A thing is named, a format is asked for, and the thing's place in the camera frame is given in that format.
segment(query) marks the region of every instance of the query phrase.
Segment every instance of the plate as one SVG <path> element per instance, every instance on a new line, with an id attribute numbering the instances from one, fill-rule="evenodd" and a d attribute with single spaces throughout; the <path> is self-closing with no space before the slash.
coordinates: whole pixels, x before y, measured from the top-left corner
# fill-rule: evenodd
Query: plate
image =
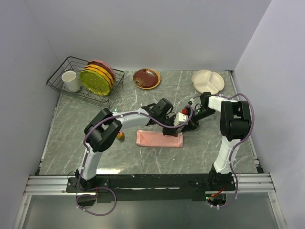
<path id="1" fill-rule="evenodd" d="M 137 87 L 152 89 L 160 84 L 160 74 L 150 68 L 140 69 L 133 75 L 133 81 Z"/>
<path id="2" fill-rule="evenodd" d="M 224 79 L 220 74 L 209 70 L 200 70 L 192 76 L 194 88 L 200 92 L 211 92 L 217 94 L 224 88 Z"/>
<path id="3" fill-rule="evenodd" d="M 106 71 L 105 69 L 103 69 L 102 67 L 97 66 L 97 65 L 95 65 L 95 64 L 90 64 L 90 65 L 85 66 L 84 68 L 88 68 L 88 67 L 96 68 L 96 69 L 100 70 L 101 72 L 103 72 L 103 73 L 108 77 L 108 79 L 110 79 L 112 85 L 114 84 L 113 77 L 109 74 L 109 72 L 107 72 L 107 71 Z"/>
<path id="4" fill-rule="evenodd" d="M 89 61 L 89 64 L 95 64 L 97 66 L 102 67 L 103 69 L 105 69 L 107 72 L 109 72 L 109 74 L 112 76 L 113 81 L 116 81 L 116 76 L 115 76 L 115 71 L 112 69 L 112 67 L 110 67 L 109 64 L 105 63 L 104 61 L 100 61 L 100 60 L 93 60 L 93 61 Z"/>
<path id="5" fill-rule="evenodd" d="M 85 69 L 89 69 L 91 71 L 94 71 L 96 73 L 98 73 L 101 77 L 103 77 L 109 84 L 110 88 L 112 88 L 113 84 L 111 83 L 111 80 L 106 76 L 105 73 L 103 73 L 102 71 L 100 71 L 99 69 L 96 68 L 92 68 L 92 67 L 87 67 Z"/>
<path id="6" fill-rule="evenodd" d="M 97 72 L 84 69 L 80 73 L 81 83 L 94 94 L 105 96 L 110 92 L 108 82 Z"/>

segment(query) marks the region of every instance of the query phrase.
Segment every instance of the green plate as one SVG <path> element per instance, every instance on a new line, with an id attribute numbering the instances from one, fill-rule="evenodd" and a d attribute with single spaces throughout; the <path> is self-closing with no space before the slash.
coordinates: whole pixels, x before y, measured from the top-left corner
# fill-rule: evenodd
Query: green plate
<path id="1" fill-rule="evenodd" d="M 95 71 L 84 69 L 80 74 L 81 83 L 94 94 L 101 96 L 108 95 L 110 87 L 103 76 Z"/>

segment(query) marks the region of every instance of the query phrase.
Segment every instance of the brown bowl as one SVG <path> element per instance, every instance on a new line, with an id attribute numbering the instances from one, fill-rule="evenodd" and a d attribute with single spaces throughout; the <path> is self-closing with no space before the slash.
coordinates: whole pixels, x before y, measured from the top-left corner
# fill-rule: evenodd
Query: brown bowl
<path id="1" fill-rule="evenodd" d="M 161 77 L 154 69 L 140 69 L 133 75 L 136 86 L 142 89 L 152 89 L 159 85 Z"/>

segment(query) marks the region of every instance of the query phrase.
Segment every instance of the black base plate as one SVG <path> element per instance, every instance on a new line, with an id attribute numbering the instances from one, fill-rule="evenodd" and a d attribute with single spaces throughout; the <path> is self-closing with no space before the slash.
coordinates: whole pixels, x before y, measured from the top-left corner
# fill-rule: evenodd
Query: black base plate
<path id="1" fill-rule="evenodd" d="M 171 200 L 191 199 L 205 201 L 206 191 L 219 191 L 225 186 L 226 191 L 234 191 L 233 177 L 226 183 L 211 186 L 209 174 L 138 174 L 138 175 L 97 175 L 94 178 L 95 187 L 111 188 L 118 201 L 132 200 Z M 82 193 L 76 178 L 69 178 L 68 193 Z M 113 195 L 106 189 L 98 192 L 98 203 L 113 201 Z"/>

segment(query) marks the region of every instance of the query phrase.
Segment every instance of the white wall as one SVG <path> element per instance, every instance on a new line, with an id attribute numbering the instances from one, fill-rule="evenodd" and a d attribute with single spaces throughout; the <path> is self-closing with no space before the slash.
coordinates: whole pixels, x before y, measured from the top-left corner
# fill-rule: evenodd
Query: white wall
<path id="1" fill-rule="evenodd" d="M 26 4 L 0 7 L 0 228 L 16 218 L 39 165 L 58 94 L 47 88 L 57 58 Z"/>
<path id="2" fill-rule="evenodd" d="M 113 67 L 236 67 L 270 0 L 25 0 L 60 60 Z"/>
<path id="3" fill-rule="evenodd" d="M 254 104 L 253 139 L 290 229 L 305 225 L 305 1 L 272 0 L 234 71 Z"/>

